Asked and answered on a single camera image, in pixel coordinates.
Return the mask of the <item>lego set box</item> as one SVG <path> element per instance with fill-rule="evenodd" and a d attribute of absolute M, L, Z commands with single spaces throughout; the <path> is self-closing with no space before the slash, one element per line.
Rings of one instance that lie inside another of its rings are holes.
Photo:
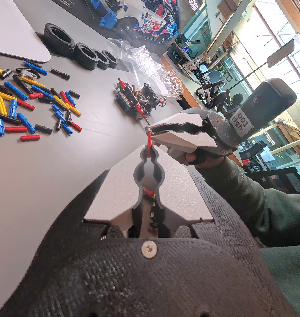
<path fill-rule="evenodd" d="M 206 1 L 195 0 L 57 0 L 67 12 L 111 37 L 135 38 L 165 45 L 173 40 Z"/>

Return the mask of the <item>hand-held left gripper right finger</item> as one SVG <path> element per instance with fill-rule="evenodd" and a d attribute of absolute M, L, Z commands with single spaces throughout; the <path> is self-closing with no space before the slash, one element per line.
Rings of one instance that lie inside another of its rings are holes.
<path fill-rule="evenodd" d="M 214 218 L 192 174 L 158 146 L 153 146 L 157 181 L 154 222 L 158 236 L 171 236 L 180 226 L 210 224 Z"/>

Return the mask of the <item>black device green lights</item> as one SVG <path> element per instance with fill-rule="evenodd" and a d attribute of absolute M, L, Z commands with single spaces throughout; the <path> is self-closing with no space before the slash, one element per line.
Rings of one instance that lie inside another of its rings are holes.
<path fill-rule="evenodd" d="M 167 56 L 173 61 L 175 65 L 184 65 L 188 59 L 184 51 L 176 44 L 173 43 L 167 50 Z"/>

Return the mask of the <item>long hanging lamp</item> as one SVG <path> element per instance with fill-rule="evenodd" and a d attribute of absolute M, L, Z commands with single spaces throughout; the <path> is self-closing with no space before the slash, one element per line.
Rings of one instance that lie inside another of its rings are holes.
<path fill-rule="evenodd" d="M 211 42 L 203 53 L 203 61 L 211 62 L 232 30 L 252 10 L 255 1 L 206 1 L 211 27 Z"/>

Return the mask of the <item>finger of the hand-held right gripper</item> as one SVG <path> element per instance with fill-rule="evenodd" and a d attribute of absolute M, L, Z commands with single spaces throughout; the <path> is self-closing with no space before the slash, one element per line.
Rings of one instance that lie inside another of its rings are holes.
<path fill-rule="evenodd" d="M 204 132 L 204 112 L 180 112 L 149 126 L 152 133 Z"/>
<path fill-rule="evenodd" d="M 216 148 L 215 140 L 206 132 L 190 134 L 188 132 L 177 133 L 168 131 L 159 134 L 153 134 L 152 140 L 166 147 L 174 148 L 186 153 L 192 153 L 199 147 Z"/>

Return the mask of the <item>lego car chassis assembly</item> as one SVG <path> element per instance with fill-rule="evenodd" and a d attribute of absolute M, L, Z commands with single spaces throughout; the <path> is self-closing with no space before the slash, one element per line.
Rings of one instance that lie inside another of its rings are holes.
<path fill-rule="evenodd" d="M 135 85 L 130 86 L 120 78 L 116 85 L 116 101 L 124 113 L 137 121 L 144 120 L 148 125 L 152 110 L 167 104 L 166 98 L 158 97 L 149 84 L 144 83 L 141 89 L 136 89 Z"/>

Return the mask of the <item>white wooden stand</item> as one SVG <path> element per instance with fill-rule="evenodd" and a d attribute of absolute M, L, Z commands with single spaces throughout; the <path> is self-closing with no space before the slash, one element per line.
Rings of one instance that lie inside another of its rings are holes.
<path fill-rule="evenodd" d="M 204 61 L 205 61 L 205 57 L 195 58 L 191 61 L 185 62 L 182 67 L 184 69 L 194 70 L 199 65 L 199 63 L 202 63 Z"/>

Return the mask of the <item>black and white headset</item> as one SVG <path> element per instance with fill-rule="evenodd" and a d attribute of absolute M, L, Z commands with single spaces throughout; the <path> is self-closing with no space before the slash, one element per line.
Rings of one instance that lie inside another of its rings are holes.
<path fill-rule="evenodd" d="M 225 104 L 230 104 L 231 102 L 229 90 L 221 91 L 221 86 L 224 84 L 224 81 L 205 84 L 199 87 L 195 94 L 206 108 L 209 110 L 217 108 L 217 112 L 219 112 L 218 108 L 222 109 Z"/>

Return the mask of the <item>black metal rack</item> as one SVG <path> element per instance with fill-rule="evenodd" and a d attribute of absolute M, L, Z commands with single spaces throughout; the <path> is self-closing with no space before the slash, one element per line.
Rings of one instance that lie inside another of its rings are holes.
<path fill-rule="evenodd" d="M 274 188 L 287 194 L 300 194 L 300 172 L 296 167 L 278 169 L 277 155 L 270 153 L 269 147 L 263 142 L 256 142 L 246 149 L 239 147 L 243 170 L 247 177 L 266 189 Z"/>

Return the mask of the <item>orange edged background table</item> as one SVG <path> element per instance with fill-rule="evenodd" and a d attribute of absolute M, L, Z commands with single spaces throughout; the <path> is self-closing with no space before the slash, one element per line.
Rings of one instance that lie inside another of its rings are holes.
<path fill-rule="evenodd" d="M 182 82 L 184 89 L 183 98 L 189 104 L 190 107 L 199 107 L 205 109 L 205 106 L 199 101 L 198 97 L 195 94 L 197 88 L 201 86 L 200 82 L 195 79 L 192 75 L 189 75 L 183 68 L 175 65 L 173 61 L 168 57 L 167 53 L 164 53 L 160 57 L 162 64 L 164 65 L 167 71 L 174 71 L 176 76 Z"/>

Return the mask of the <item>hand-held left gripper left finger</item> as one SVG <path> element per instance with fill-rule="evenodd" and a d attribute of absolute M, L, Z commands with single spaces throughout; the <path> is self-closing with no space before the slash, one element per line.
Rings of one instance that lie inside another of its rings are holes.
<path fill-rule="evenodd" d="M 140 236 L 143 206 L 143 146 L 114 165 L 84 216 L 85 222 L 117 225 L 129 236 Z"/>

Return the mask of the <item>pile of coloured lego pins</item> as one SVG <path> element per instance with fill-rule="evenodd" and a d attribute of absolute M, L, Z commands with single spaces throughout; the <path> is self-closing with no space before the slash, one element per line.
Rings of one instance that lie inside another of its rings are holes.
<path fill-rule="evenodd" d="M 51 135 L 63 131 L 71 136 L 73 131 L 80 133 L 83 129 L 72 120 L 81 113 L 77 110 L 75 98 L 80 98 L 76 92 L 60 91 L 47 88 L 39 82 L 42 76 L 53 74 L 61 79 L 69 80 L 70 76 L 56 69 L 46 71 L 40 64 L 26 60 L 22 67 L 15 70 L 0 68 L 0 137 L 6 133 L 20 133 L 22 142 L 38 141 L 41 136 L 37 133 Z M 33 125 L 21 111 L 34 111 L 36 108 L 31 101 L 47 104 L 56 120 L 54 128 L 45 125 Z"/>

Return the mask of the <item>grey hanging sign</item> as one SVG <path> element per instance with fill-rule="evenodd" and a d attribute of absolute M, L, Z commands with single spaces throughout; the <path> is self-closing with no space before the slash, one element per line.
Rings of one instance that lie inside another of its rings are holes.
<path fill-rule="evenodd" d="M 267 58 L 268 68 L 273 67 L 278 62 L 288 57 L 295 49 L 295 40 L 291 39 L 288 43 L 283 45 L 277 51 L 275 51 L 272 55 Z"/>

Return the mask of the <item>clear plastic bag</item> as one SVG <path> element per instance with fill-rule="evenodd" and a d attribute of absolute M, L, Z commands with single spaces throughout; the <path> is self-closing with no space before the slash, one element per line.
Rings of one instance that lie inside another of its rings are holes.
<path fill-rule="evenodd" d="M 165 66 L 157 54 L 149 52 L 146 46 L 133 48 L 127 40 L 108 38 L 112 43 L 111 53 L 119 58 L 131 73 L 137 84 L 148 84 L 158 96 L 181 100 L 184 88 L 174 69 Z"/>

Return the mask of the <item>grey lego gearbox assembly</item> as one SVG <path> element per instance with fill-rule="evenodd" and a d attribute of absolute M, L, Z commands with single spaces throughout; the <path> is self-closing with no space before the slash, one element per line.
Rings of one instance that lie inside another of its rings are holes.
<path fill-rule="evenodd" d="M 148 226 L 148 231 L 149 232 L 156 232 L 157 230 L 157 220 L 155 216 L 155 208 L 156 208 L 156 193 L 155 191 L 150 191 L 149 189 L 143 188 L 143 195 L 146 200 L 148 200 L 151 203 L 151 208 L 150 208 L 150 222 Z"/>

